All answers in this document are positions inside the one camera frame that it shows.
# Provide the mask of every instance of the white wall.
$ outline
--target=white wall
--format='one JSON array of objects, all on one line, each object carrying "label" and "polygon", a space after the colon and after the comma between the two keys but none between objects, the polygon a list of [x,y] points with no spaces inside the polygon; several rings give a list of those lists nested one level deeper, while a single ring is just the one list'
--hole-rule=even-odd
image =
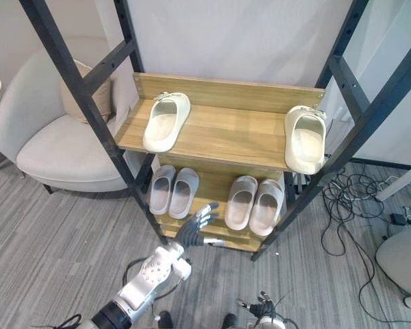
[{"label": "white wall", "polygon": [[[48,0],[63,37],[105,38],[94,0]],[[42,44],[17,0],[0,0],[0,79],[3,90]]]},{"label": "white wall", "polygon": [[129,0],[146,72],[314,86],[350,0]]},{"label": "white wall", "polygon": [[[411,0],[370,0],[345,52],[345,58],[370,101],[411,47]],[[326,140],[332,153],[353,121],[331,80],[321,104],[333,118]],[[355,154],[358,158],[411,165],[411,91]]]}]

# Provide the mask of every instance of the cushion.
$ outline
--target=cushion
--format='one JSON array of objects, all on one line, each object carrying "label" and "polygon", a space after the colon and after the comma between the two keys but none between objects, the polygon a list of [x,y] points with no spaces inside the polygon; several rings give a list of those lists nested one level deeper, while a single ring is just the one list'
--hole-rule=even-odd
[{"label": "cushion", "polygon": [[[108,121],[112,131],[115,118]],[[89,125],[64,115],[21,149],[17,167],[35,179],[74,191],[104,192],[126,184]]]},{"label": "cushion", "polygon": [[[74,61],[82,77],[85,77],[88,74],[88,72],[91,71],[91,67],[86,66],[85,64],[82,64],[81,62],[77,60],[74,60]],[[108,121],[108,117],[111,114],[110,89],[111,89],[111,82],[110,82],[110,79],[107,79],[104,83],[102,83],[99,89],[97,89],[96,92],[92,96],[105,122]],[[88,123],[87,119],[85,118],[81,109],[77,105],[75,99],[73,98],[72,94],[69,91],[69,88],[67,88],[67,85],[65,84],[63,79],[60,79],[60,90],[61,90],[61,97],[62,97],[62,104],[64,106],[64,111],[67,114],[71,115],[73,118],[83,123]]]}]

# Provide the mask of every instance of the white slipper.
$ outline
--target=white slipper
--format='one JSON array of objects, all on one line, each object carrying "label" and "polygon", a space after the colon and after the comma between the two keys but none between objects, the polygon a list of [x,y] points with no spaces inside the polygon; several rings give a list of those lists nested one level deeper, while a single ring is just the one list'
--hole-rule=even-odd
[{"label": "white slipper", "polygon": [[175,219],[182,219],[188,215],[193,197],[198,190],[198,185],[199,176],[195,170],[183,168],[179,171],[173,186],[169,216]]},{"label": "white slipper", "polygon": [[175,167],[166,164],[161,166],[152,176],[151,197],[149,211],[155,215],[163,215],[167,212],[171,201],[171,191]]},{"label": "white slipper", "polygon": [[324,164],[326,116],[308,106],[295,106],[285,118],[285,162],[297,173],[313,175]]},{"label": "white slipper", "polygon": [[251,231],[261,236],[273,231],[282,209],[283,196],[284,191],[275,180],[264,180],[260,183],[249,217]]},{"label": "white slipper", "polygon": [[247,226],[253,207],[258,181],[251,176],[240,176],[232,184],[225,209],[225,223],[233,230]]},{"label": "white slipper", "polygon": [[143,147],[151,152],[172,148],[190,112],[189,98],[183,93],[159,94],[143,134]]}]

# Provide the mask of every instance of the black metal frame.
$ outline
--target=black metal frame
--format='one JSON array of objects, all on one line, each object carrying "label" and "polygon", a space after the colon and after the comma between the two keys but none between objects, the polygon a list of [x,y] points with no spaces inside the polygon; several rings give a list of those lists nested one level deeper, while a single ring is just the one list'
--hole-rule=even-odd
[{"label": "black metal frame", "polygon": [[41,39],[47,53],[62,76],[65,84],[75,98],[77,105],[101,142],[103,148],[114,163],[117,171],[125,181],[129,191],[136,199],[138,205],[144,211],[146,218],[160,238],[163,244],[167,244],[167,238],[163,235],[160,225],[149,211],[149,205],[141,187],[136,186],[127,163],[123,157],[124,150],[119,149],[114,141],[107,125],[102,119],[92,94],[114,72],[114,70],[129,56],[133,68],[142,71],[142,62],[138,52],[138,45],[129,15],[127,0],[115,0],[116,11],[121,22],[125,40],[114,48],[98,65],[83,79],[77,70],[69,49],[61,36],[55,20],[53,19],[45,0],[26,1],[20,0],[27,17],[38,36]]},{"label": "black metal frame", "polygon": [[[138,204],[144,210],[155,233],[163,243],[166,243],[167,241],[162,235],[160,225],[149,212],[149,207],[143,196],[152,174],[151,163],[155,155],[147,155],[137,178],[134,179],[123,159],[124,151],[117,147],[91,97],[92,93],[98,89],[100,84],[112,74],[127,56],[129,56],[135,72],[144,72],[127,0],[114,0],[125,40],[113,49],[84,79],[81,78],[45,1],[20,0],[20,2],[98,139],[111,157],[112,162],[127,183]],[[411,89],[411,49],[371,103],[343,58],[344,51],[358,25],[367,2],[368,0],[353,0],[316,83],[316,87],[325,88],[332,75],[334,76],[355,121],[355,126],[337,150],[330,156],[324,167],[312,177],[310,184],[303,190],[297,200],[295,199],[292,173],[284,174],[287,213],[280,224],[262,242],[259,249],[253,253],[252,260],[257,260],[263,254],[266,248],[276,240],[312,199],[321,192],[322,188],[331,180],[335,173],[352,159],[357,150]]]},{"label": "black metal frame", "polygon": [[[344,90],[342,93],[345,96],[347,107],[354,115],[355,126],[323,168],[312,177],[309,186],[288,209],[280,224],[262,242],[259,250],[251,257],[252,260],[257,260],[263,254],[266,247],[274,242],[297,218],[297,215],[321,192],[333,175],[352,159],[357,150],[363,146],[411,89],[411,49],[371,103],[368,103],[357,79],[351,73],[342,56],[331,56],[327,60],[327,64],[328,71],[333,73],[336,82],[340,84],[340,89]],[[325,82],[324,76],[319,81]]]}]

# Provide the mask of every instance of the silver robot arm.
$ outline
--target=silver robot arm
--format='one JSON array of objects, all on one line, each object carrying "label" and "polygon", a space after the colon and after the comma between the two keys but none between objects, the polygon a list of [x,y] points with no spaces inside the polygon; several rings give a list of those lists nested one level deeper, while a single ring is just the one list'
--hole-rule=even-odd
[{"label": "silver robot arm", "polygon": [[205,243],[223,244],[222,240],[198,235],[201,228],[212,222],[216,215],[211,214],[211,211],[217,207],[217,203],[208,204],[187,220],[169,245],[157,247],[153,255],[144,261],[140,272],[91,320],[84,321],[77,328],[130,328],[166,287],[169,276],[175,274],[187,280],[191,267],[181,258],[185,249]]}]

